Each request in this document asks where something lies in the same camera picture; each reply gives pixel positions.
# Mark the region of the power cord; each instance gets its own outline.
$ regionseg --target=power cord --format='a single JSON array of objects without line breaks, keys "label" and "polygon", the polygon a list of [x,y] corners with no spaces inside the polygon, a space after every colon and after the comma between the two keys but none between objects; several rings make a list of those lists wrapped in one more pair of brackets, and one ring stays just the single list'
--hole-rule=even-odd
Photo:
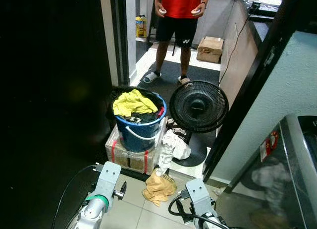
[{"label": "power cord", "polygon": [[60,200],[59,200],[59,203],[58,203],[58,206],[57,206],[57,209],[56,209],[56,212],[55,212],[55,215],[54,215],[54,218],[53,218],[53,222],[52,222],[52,227],[51,229],[54,229],[55,228],[55,222],[56,222],[56,217],[58,215],[58,211],[59,211],[59,208],[60,208],[60,205],[61,205],[61,202],[63,200],[63,197],[68,189],[68,187],[70,186],[70,184],[72,183],[72,181],[76,178],[77,175],[79,175],[81,172],[89,169],[89,168],[92,168],[92,167],[96,167],[96,165],[90,165],[90,166],[87,166],[87,167],[84,167],[83,169],[81,169],[80,171],[78,171],[71,179],[70,181],[67,183],[61,197],[60,197]]},{"label": "power cord", "polygon": [[227,70],[228,70],[228,67],[229,67],[229,64],[230,64],[230,60],[231,60],[232,54],[233,54],[233,52],[236,50],[236,47],[237,47],[240,34],[242,33],[244,27],[246,26],[247,21],[249,20],[250,16],[251,16],[257,9],[259,9],[258,6],[255,7],[255,9],[253,10],[253,12],[250,13],[250,14],[248,15],[247,19],[245,20],[245,22],[244,22],[244,24],[243,24],[243,26],[242,26],[242,28],[241,28],[241,31],[239,32],[239,34],[238,34],[238,36],[237,36],[237,41],[236,41],[236,43],[234,44],[234,48],[233,48],[233,50],[232,50],[232,52],[231,52],[231,54],[230,54],[230,57],[229,57],[229,60],[228,60],[228,64],[227,64],[226,70],[224,71],[224,73],[223,73],[223,75],[222,75],[222,77],[221,77],[221,79],[220,79],[220,81],[219,81],[219,84],[221,83],[223,77],[225,76],[225,74],[226,74],[226,72],[227,72]]},{"label": "power cord", "polygon": [[169,212],[169,213],[171,213],[171,214],[174,215],[174,216],[198,218],[198,219],[204,220],[204,221],[206,221],[206,222],[208,222],[208,223],[211,223],[211,224],[213,224],[213,225],[215,225],[215,226],[217,226],[217,227],[219,227],[219,228],[228,229],[227,227],[225,227],[225,226],[223,226],[223,225],[221,225],[221,224],[219,224],[219,223],[216,223],[216,222],[214,222],[214,221],[212,221],[212,220],[209,220],[208,218],[204,218],[204,217],[199,216],[199,215],[196,215],[196,214],[173,212],[173,211],[171,210],[173,204],[176,202],[176,200],[179,200],[181,197],[182,197],[181,195],[178,195],[176,198],[174,198],[174,199],[171,201],[171,203],[169,204],[169,207],[168,207],[168,212]]}]

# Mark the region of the shoe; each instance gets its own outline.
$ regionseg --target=shoe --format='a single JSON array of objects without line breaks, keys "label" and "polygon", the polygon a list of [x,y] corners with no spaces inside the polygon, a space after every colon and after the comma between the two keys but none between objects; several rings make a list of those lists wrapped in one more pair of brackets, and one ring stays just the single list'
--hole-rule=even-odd
[{"label": "shoe", "polygon": [[151,83],[153,80],[160,78],[162,76],[162,73],[157,76],[154,72],[149,73],[147,76],[143,78],[144,83]]},{"label": "shoe", "polygon": [[188,82],[190,82],[190,79],[189,78],[183,78],[183,79],[180,79],[182,76],[179,76],[178,77],[178,82],[181,83],[181,84],[186,84]]}]

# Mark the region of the electric fan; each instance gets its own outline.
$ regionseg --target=electric fan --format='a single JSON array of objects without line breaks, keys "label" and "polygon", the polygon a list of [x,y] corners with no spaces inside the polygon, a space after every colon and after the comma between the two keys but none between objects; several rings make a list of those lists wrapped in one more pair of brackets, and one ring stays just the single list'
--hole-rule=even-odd
[{"label": "electric fan", "polygon": [[221,126],[229,111],[225,93],[211,83],[191,81],[175,90],[169,110],[174,121],[190,132],[186,143],[192,149],[187,159],[173,158],[173,161],[186,167],[199,165],[207,156],[207,146],[197,133],[210,132]]}]

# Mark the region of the person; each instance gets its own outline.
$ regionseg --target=person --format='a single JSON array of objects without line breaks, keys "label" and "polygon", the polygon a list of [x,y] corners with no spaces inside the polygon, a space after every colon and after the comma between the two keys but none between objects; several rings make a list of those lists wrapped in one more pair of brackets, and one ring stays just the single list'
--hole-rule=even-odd
[{"label": "person", "polygon": [[173,33],[175,33],[176,44],[181,47],[181,75],[178,81],[182,84],[190,81],[187,77],[190,47],[195,36],[198,18],[203,16],[207,3],[208,0],[161,0],[161,2],[155,0],[156,15],[159,16],[156,34],[158,40],[156,70],[145,76],[143,79],[145,83],[151,83],[161,77],[160,69]]}]

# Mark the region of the white bucket handle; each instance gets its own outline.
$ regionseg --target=white bucket handle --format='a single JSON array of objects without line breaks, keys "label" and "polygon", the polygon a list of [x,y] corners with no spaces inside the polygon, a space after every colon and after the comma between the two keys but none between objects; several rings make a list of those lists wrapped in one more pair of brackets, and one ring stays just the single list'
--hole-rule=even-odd
[{"label": "white bucket handle", "polygon": [[132,131],[128,126],[125,127],[125,129],[127,129],[132,135],[134,135],[135,137],[141,139],[141,140],[145,140],[145,141],[149,141],[149,140],[153,140],[155,139],[159,134],[160,134],[160,130],[158,131],[158,133],[155,136],[152,137],[143,137],[143,136],[139,136],[137,133],[135,133],[134,131]]}]

